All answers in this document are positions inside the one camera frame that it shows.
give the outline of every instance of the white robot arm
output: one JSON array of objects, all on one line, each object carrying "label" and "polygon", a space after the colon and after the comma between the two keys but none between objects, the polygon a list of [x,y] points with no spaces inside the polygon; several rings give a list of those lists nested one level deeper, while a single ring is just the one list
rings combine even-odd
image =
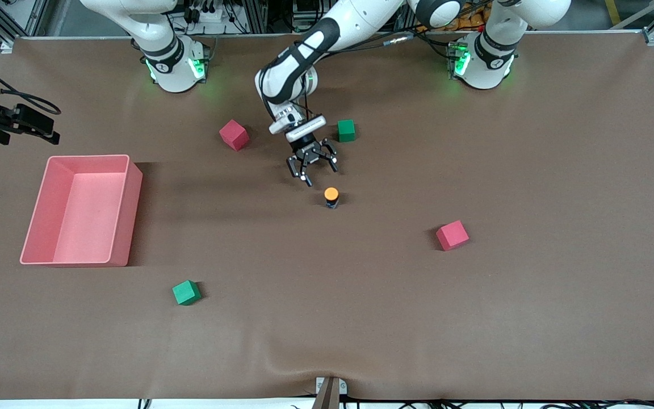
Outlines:
[{"label": "white robot arm", "polygon": [[[421,23],[429,27],[451,23],[465,0],[408,0]],[[299,104],[317,87],[314,68],[319,59],[368,40],[389,20],[403,0],[339,0],[299,41],[281,52],[254,78],[257,91],[274,120],[272,134],[285,132],[293,155],[287,159],[292,176],[308,186],[307,165],[320,158],[337,171],[337,151],[313,132],[326,124],[323,116],[307,119]]]},{"label": "white robot arm", "polygon": [[457,73],[467,85],[488,90],[509,75],[517,44],[527,26],[553,26],[569,10],[571,0],[497,0],[482,33],[462,38],[468,44],[471,62]]},{"label": "white robot arm", "polygon": [[161,88],[181,93],[206,76],[203,44],[177,36],[161,13],[177,0],[80,0],[89,10],[111,19],[130,34],[145,55],[150,75]]}]

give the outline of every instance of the pink cube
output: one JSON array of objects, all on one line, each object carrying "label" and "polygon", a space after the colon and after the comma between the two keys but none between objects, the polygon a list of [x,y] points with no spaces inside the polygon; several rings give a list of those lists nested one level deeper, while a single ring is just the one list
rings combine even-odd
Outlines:
[{"label": "pink cube", "polygon": [[249,142],[249,134],[246,133],[244,127],[233,119],[225,127],[221,128],[219,133],[221,134],[221,139],[234,151],[240,151]]},{"label": "pink cube", "polygon": [[468,233],[466,233],[461,220],[456,220],[451,224],[439,228],[436,235],[438,236],[438,241],[441,242],[443,251],[449,251],[449,249],[456,248],[468,241]]},{"label": "pink cube", "polygon": [[127,155],[49,158],[20,262],[125,266],[142,177]]}]

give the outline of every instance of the pink bin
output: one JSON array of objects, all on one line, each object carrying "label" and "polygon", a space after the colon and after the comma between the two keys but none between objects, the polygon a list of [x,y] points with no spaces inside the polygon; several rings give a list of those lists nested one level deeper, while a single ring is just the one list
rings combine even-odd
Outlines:
[{"label": "pink bin", "polygon": [[125,266],[142,178],[127,155],[49,158],[20,262]]}]

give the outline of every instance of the brown table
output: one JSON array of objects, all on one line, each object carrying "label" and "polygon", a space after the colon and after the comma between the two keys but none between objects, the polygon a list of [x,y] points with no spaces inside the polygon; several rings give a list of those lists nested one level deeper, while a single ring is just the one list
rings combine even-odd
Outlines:
[{"label": "brown table", "polygon": [[[286,396],[331,374],[365,399],[654,399],[641,34],[527,36],[491,91],[450,81],[418,41],[325,60],[317,136],[351,118],[358,139],[312,189],[254,90],[289,41],[223,39],[207,85],[182,95],[127,41],[20,40],[0,57],[64,111],[59,147],[0,147],[0,398]],[[232,118],[252,137],[239,153],[218,136]],[[145,174],[132,266],[21,266],[47,157],[96,153]],[[439,251],[457,219],[471,243]],[[185,279],[207,297],[177,306]]]}]

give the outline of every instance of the orange cap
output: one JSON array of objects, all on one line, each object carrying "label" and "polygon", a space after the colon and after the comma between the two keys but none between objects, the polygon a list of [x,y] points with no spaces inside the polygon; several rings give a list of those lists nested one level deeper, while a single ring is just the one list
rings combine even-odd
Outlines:
[{"label": "orange cap", "polygon": [[335,188],[327,188],[325,190],[325,199],[332,201],[332,200],[337,200],[339,197],[339,192]]}]

